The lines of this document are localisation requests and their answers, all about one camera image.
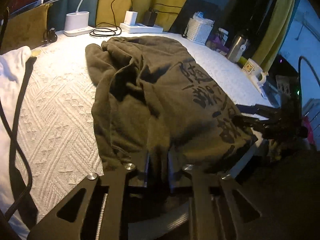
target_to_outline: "thermos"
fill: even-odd
[[[232,42],[232,46],[226,55],[231,62],[238,62],[244,51],[249,47],[249,40],[243,35],[237,35]]]

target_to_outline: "white garment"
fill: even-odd
[[[0,56],[0,99],[11,129],[26,70],[26,61],[30,57],[31,50],[27,46]],[[2,122],[0,122],[0,209],[2,213],[5,213],[14,202],[9,176],[10,141]],[[29,229],[22,222],[18,211],[11,217],[9,223],[22,239],[27,238]]]

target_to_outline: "white charger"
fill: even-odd
[[[127,11],[124,17],[124,23],[129,26],[134,26],[136,24],[137,12]]]

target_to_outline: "brown garment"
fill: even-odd
[[[231,99],[178,41],[114,37],[85,52],[97,86],[92,116],[104,170],[147,149],[155,175],[165,179],[171,146],[187,163],[222,170],[253,143],[250,130],[232,124],[239,110]]]

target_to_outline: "white power strip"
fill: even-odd
[[[141,23],[136,23],[135,25],[127,25],[125,23],[120,23],[120,28],[126,33],[162,33],[163,28],[158,25],[153,25],[153,27],[145,26]]]

